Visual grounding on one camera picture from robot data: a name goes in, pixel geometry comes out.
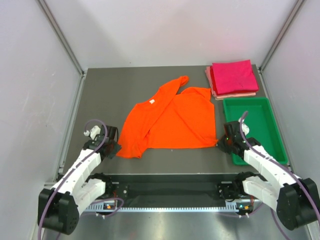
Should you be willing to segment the orange t shirt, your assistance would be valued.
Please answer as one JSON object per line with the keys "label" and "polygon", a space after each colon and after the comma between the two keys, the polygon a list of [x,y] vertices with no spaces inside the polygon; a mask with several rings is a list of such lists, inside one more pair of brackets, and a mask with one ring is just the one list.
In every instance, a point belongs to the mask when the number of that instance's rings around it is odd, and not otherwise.
{"label": "orange t shirt", "polygon": [[120,133],[118,157],[141,158],[147,149],[200,149],[217,144],[211,89],[179,91],[188,82],[188,76],[173,79],[133,107]]}

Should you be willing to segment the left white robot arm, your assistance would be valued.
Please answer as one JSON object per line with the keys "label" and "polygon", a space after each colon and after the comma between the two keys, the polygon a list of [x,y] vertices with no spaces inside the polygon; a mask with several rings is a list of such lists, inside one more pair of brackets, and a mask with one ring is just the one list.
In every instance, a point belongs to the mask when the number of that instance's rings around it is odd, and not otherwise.
{"label": "left white robot arm", "polygon": [[124,205],[124,200],[115,195],[111,178],[103,173],[92,173],[104,159],[112,159],[121,149],[118,128],[96,125],[84,135],[89,140],[77,160],[57,183],[44,188],[38,196],[40,230],[45,228],[70,235],[89,207],[101,206],[114,213]]}

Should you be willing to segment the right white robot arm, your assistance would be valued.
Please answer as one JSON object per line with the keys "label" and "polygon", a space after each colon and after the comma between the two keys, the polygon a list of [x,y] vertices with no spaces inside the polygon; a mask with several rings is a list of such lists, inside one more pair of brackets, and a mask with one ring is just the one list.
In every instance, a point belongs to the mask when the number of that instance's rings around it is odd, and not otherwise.
{"label": "right white robot arm", "polygon": [[224,124],[224,135],[217,147],[234,154],[257,170],[237,174],[226,188],[219,190],[224,199],[253,196],[276,212],[288,230],[320,220],[320,197],[316,183],[302,179],[279,164],[253,137],[246,138],[249,127],[242,120]]}

